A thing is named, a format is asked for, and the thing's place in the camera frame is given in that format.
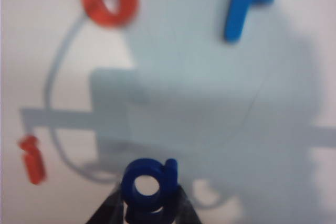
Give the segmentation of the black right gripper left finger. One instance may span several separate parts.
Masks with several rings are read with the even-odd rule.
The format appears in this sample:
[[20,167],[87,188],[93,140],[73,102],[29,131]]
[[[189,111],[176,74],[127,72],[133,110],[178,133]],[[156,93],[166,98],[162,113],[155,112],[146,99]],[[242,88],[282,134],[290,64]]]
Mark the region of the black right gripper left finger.
[[121,184],[108,195],[86,224],[121,224],[124,222],[124,203]]

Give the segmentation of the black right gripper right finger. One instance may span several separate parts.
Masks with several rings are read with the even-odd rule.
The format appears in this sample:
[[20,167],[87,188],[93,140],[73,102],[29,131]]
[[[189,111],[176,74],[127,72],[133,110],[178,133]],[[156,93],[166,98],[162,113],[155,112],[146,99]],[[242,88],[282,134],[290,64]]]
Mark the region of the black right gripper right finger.
[[181,185],[173,195],[174,222],[177,224],[202,224],[191,201]]

